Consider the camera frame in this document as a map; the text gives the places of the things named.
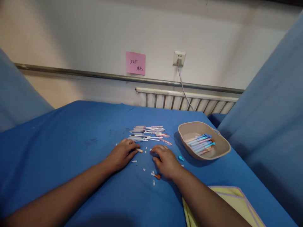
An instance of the bed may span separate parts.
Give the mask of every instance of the bed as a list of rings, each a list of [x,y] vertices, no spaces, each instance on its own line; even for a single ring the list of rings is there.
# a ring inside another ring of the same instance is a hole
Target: bed
[[[266,226],[296,226],[233,149],[214,161],[193,159],[178,134],[190,121],[214,127],[199,112],[76,101],[0,133],[1,218],[102,161],[134,126],[162,125],[170,149],[202,182],[241,188]],[[176,186],[165,179],[153,186],[149,149],[161,143],[142,142],[147,153],[109,178],[66,226],[186,226]]]

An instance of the person's left hand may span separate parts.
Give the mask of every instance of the person's left hand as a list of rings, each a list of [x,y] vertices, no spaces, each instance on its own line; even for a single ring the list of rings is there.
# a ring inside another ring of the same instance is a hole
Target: person's left hand
[[[104,159],[103,163],[112,169],[113,172],[116,172],[125,167],[135,154],[138,153],[137,150],[134,150],[137,148],[140,148],[139,144],[136,144],[131,139],[124,139],[115,146],[107,158]]]

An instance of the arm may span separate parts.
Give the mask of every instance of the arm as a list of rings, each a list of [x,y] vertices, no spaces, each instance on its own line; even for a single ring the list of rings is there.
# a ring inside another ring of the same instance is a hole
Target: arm
[[[0,226],[64,225],[104,180],[128,164],[138,152],[130,151],[139,147],[132,140],[122,140],[104,161],[20,208]]]
[[[153,161],[160,172],[177,185],[199,226],[251,227],[220,196],[184,169],[166,146],[155,146],[151,152],[159,155],[160,158],[154,157]]]

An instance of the pile of pens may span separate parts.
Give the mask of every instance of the pile of pens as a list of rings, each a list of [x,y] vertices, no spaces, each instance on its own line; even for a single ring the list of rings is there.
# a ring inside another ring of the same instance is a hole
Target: pile of pens
[[[202,155],[204,153],[213,150],[213,146],[216,144],[215,140],[211,138],[211,135],[203,134],[195,138],[185,140],[185,143],[197,154]]]
[[[132,134],[129,135],[129,139],[135,142],[145,142],[149,140],[155,140],[155,141],[162,141],[167,145],[171,145],[170,142],[163,139],[165,137],[169,137],[169,135],[165,134],[164,131],[165,129],[163,128],[163,126],[152,126],[152,127],[145,127],[143,125],[136,126],[133,128],[133,130],[130,131],[130,133]]]

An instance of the hand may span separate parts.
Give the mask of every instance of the hand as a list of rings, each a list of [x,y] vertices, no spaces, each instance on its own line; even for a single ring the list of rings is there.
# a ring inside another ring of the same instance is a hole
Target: hand
[[[124,139],[115,146],[107,158],[104,159],[103,163],[113,172],[116,172],[125,167],[135,154],[138,153],[137,150],[134,150],[137,148],[140,148],[140,145],[136,144],[133,140]]]
[[[152,153],[157,153],[160,157],[153,157],[152,160],[156,163],[160,172],[169,180],[173,180],[183,170],[181,164],[177,161],[174,153],[166,146],[154,146]]]

